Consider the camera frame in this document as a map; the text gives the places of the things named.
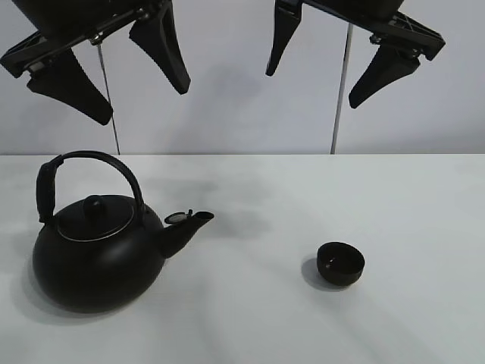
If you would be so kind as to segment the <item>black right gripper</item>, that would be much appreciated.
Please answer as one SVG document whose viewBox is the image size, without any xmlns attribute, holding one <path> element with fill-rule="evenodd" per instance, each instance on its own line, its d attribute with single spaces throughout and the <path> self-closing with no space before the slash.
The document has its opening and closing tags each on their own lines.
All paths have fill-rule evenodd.
<svg viewBox="0 0 485 364">
<path fill-rule="evenodd" d="M 301 22 L 303 5 L 367 30 L 370 42 L 380 46 L 349 94 L 351 108 L 413 74 L 421 65 L 417 56 L 431 61 L 446 44 L 441 34 L 400 12 L 401 1 L 279 1 L 274 3 L 274 36 L 265 72 L 269 77 Z"/>
</svg>

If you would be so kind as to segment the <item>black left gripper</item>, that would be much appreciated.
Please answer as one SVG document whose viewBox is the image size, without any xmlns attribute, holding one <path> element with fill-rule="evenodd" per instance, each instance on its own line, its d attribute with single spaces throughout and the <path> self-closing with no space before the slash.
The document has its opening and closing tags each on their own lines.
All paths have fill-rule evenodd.
<svg viewBox="0 0 485 364">
<path fill-rule="evenodd" d="M 70 49 L 99 36 L 106 38 L 135 21 L 129 38 L 162 70 L 179 94 L 189 90 L 190 76 L 177 39 L 172 3 L 163 1 L 14 1 L 36 32 L 11 47 L 1 65 L 15 78 L 41 58 L 43 68 L 31 73 L 27 88 L 55 99 L 107 125 L 113 108 Z"/>
</svg>

